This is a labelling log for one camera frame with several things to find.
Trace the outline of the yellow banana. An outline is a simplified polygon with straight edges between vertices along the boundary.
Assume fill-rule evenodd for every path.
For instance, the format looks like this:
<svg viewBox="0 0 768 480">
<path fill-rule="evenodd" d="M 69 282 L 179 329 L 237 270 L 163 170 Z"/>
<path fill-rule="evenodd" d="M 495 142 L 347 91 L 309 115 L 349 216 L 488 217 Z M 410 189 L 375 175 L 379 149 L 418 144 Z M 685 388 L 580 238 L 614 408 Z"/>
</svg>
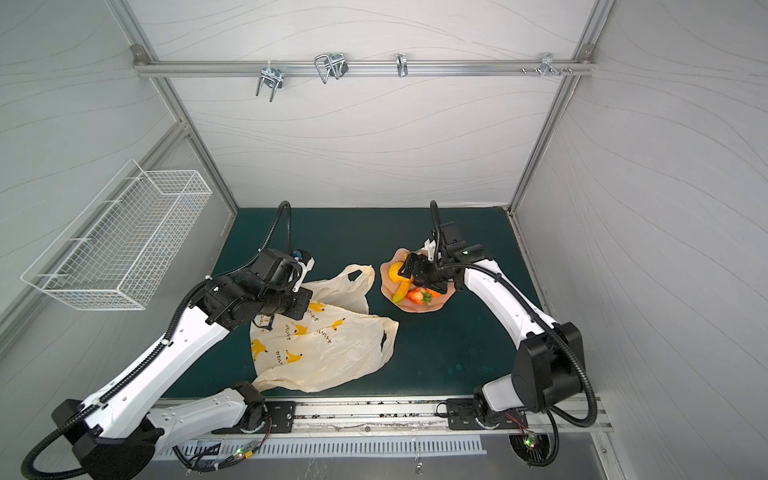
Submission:
<svg viewBox="0 0 768 480">
<path fill-rule="evenodd" d="M 399 304 L 402 302 L 408 295 L 410 289 L 411 289 L 412 283 L 410 281 L 403 281 L 399 283 L 399 286 L 397 287 L 395 293 L 393 294 L 391 300 L 394 304 Z"/>
</svg>

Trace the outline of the red strawberry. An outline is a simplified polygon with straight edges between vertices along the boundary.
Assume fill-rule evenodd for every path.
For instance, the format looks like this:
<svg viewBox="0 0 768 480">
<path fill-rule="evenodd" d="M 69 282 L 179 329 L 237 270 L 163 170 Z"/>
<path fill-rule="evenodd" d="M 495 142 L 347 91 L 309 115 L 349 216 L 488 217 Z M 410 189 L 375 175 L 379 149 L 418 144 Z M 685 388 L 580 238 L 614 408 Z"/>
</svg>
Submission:
<svg viewBox="0 0 768 480">
<path fill-rule="evenodd" d="M 425 289 L 427 288 L 415 287 L 410 289 L 406 299 L 414 305 L 429 305 L 432 302 L 433 297 L 429 296 Z"/>
</svg>

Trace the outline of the cream banana print plastic bag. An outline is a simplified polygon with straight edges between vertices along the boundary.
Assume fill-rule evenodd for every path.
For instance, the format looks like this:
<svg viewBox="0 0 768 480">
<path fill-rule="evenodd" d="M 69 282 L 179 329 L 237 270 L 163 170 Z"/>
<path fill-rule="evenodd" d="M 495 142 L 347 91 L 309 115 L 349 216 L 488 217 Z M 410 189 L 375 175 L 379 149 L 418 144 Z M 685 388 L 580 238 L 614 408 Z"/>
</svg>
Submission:
<svg viewBox="0 0 768 480">
<path fill-rule="evenodd" d="M 312 297 L 301 319 L 258 316 L 250 326 L 253 386 L 315 393 L 381 369 L 394 354 L 399 324 L 369 313 L 375 278 L 372 266 L 351 264 L 303 284 Z"/>
</svg>

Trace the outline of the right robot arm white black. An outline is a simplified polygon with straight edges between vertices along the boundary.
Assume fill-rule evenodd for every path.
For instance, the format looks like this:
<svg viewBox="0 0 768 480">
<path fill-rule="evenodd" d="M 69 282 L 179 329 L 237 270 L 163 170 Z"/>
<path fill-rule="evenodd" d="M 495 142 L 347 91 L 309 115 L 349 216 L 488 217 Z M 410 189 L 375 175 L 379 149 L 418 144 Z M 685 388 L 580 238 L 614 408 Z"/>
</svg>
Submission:
<svg viewBox="0 0 768 480">
<path fill-rule="evenodd" d="M 470 245 L 453 222 L 444 223 L 430 203 L 432 231 L 423 253 L 411 252 L 399 274 L 418 287 L 445 294 L 450 286 L 477 296 L 516 348 L 512 371 L 479 387 L 473 407 L 478 422 L 511 409 L 558 416 L 588 428 L 598 417 L 588 378 L 583 338 L 572 323 L 544 313 L 503 273 L 481 245 Z"/>
</svg>

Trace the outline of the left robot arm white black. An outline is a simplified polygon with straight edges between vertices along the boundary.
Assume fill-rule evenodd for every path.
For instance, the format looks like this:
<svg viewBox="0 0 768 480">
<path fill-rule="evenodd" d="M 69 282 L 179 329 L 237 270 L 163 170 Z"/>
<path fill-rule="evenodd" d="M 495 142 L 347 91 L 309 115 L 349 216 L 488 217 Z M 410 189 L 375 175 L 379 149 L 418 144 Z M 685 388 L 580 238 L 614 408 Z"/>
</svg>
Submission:
<svg viewBox="0 0 768 480">
<path fill-rule="evenodd" d="M 101 389 L 83 400 L 68 399 L 54 410 L 56 428 L 22 460 L 22 476 L 132 479 L 157 454 L 201 434 L 270 427 L 265 398 L 248 382 L 175 407 L 155 404 L 238 327 L 260 316 L 301 319 L 312 297 L 302 283 L 313 266 L 306 250 L 279 251 L 264 242 L 242 266 L 195 285 L 155 345 Z"/>
</svg>

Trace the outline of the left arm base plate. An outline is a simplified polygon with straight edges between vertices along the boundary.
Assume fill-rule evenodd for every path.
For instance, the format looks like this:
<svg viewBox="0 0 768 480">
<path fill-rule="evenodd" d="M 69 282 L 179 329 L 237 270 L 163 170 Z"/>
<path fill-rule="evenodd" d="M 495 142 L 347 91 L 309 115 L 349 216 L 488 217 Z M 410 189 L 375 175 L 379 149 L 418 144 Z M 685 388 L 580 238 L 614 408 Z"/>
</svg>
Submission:
<svg viewBox="0 0 768 480">
<path fill-rule="evenodd" d="M 252 428 L 241 426 L 213 430 L 216 435 L 290 433 L 293 428 L 297 403 L 295 401 L 267 400 L 261 414 L 261 420 Z"/>
</svg>

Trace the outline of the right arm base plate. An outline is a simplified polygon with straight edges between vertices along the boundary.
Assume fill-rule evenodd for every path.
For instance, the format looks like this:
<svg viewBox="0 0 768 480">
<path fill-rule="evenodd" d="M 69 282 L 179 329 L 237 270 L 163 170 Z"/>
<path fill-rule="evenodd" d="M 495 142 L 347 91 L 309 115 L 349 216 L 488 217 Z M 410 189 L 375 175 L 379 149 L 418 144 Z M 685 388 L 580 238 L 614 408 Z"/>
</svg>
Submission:
<svg viewBox="0 0 768 480">
<path fill-rule="evenodd" d="M 479 396 L 457 397 L 441 401 L 435 415 L 447 421 L 451 431 L 469 430 L 517 430 L 525 432 L 528 422 L 525 413 L 518 409 L 493 410 Z"/>
</svg>

